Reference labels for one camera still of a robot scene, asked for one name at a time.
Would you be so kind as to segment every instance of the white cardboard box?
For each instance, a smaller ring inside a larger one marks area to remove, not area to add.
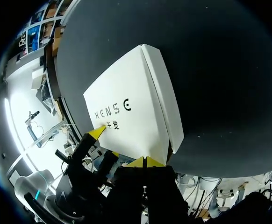
[[[158,49],[139,45],[84,92],[94,128],[106,125],[100,146],[166,164],[169,140],[175,153],[183,129],[172,84]]]

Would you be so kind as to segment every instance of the dark gray table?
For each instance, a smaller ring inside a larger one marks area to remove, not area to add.
[[[57,56],[58,83],[81,133],[83,92],[146,43],[161,50],[185,139],[177,172],[240,177],[272,170],[272,38],[231,0],[82,0]]]

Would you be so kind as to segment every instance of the wire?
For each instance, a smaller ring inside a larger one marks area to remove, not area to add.
[[[194,217],[196,217],[196,215],[197,215],[197,213],[198,213],[198,210],[199,210],[199,208],[200,208],[200,205],[201,205],[201,201],[202,201],[202,199],[203,199],[203,197],[204,197],[204,195],[205,195],[205,190],[202,192],[202,195],[201,195],[201,198],[200,198],[200,202],[199,202],[199,204],[198,204],[198,206],[197,206],[197,208],[196,208],[196,211],[195,211],[195,213],[193,213],[193,216]]]
[[[48,139],[48,140],[47,140],[40,148],[45,147],[49,140],[50,140],[50,139]]]
[[[215,182],[215,181],[219,181],[220,179],[222,179],[222,178],[219,178],[218,180],[209,181],[209,180],[204,179],[203,177],[200,177],[200,178],[205,180],[205,181],[208,181],[208,182]]]
[[[91,160],[91,169],[90,169],[90,172],[92,172],[93,171],[93,160],[92,160],[92,158],[91,157],[85,157],[84,159],[82,159],[82,161],[86,162],[87,159]]]
[[[220,178],[220,181],[216,184],[216,186],[214,187],[214,189],[210,192],[209,196],[214,194],[215,190],[217,189],[217,187],[219,186],[219,184],[221,183],[221,181],[222,181],[222,178]]]
[[[200,212],[199,212],[199,214],[198,214],[197,216],[199,216],[199,215],[201,214],[202,210],[206,207],[207,203],[208,203],[208,201],[206,201],[206,203],[203,203],[202,209],[200,210]]]
[[[186,185],[186,188],[192,188],[192,187],[194,187],[194,186],[197,185],[198,180],[196,181],[194,177],[191,177],[191,179],[194,181],[193,184],[180,183],[180,182],[178,182],[178,181],[177,181],[177,182],[178,182],[178,185]]]
[[[197,182],[197,184],[196,184],[196,186],[195,186],[195,188],[193,189],[193,191],[191,192],[191,194],[185,199],[185,201],[187,201],[187,199],[193,194],[193,192],[195,191],[195,189],[197,188],[197,185],[198,185],[198,182]]]
[[[63,172],[63,170],[62,170],[63,163],[64,163],[64,161],[61,163],[61,172],[62,172],[62,174],[64,175],[64,172]]]
[[[103,190],[105,190],[105,188],[106,188],[106,185],[104,184],[104,188],[103,188]],[[102,192],[103,190],[100,190],[100,192]]]
[[[205,213],[203,213],[203,215],[201,217],[204,217],[205,214],[208,212],[208,209],[205,211]]]
[[[272,190],[271,189],[263,190],[261,194],[264,195],[267,191],[270,192],[270,194],[272,195]]]
[[[41,128],[42,128],[42,130],[43,130],[43,126],[38,125],[37,123],[36,123],[36,127],[41,127]]]

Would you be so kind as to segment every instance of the equipment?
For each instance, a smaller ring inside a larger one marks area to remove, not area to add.
[[[175,218],[182,218],[185,223],[203,223],[201,218],[188,216],[188,204],[176,185],[176,173],[170,166],[164,166],[150,157],[140,157],[125,167],[119,167],[114,182],[109,183],[106,175],[117,161],[118,154],[108,151],[97,172],[85,169],[82,160],[105,128],[86,133],[68,157],[56,151],[56,155],[68,164],[56,195],[47,196],[42,205],[31,192],[25,194],[27,203],[41,220],[47,224],[139,224],[142,212],[148,208],[150,224],[177,223],[173,222]],[[99,190],[103,184],[112,188],[107,197]],[[272,210],[266,212],[270,206],[271,202],[265,196],[254,192],[226,211],[224,216],[209,222],[270,220]]]

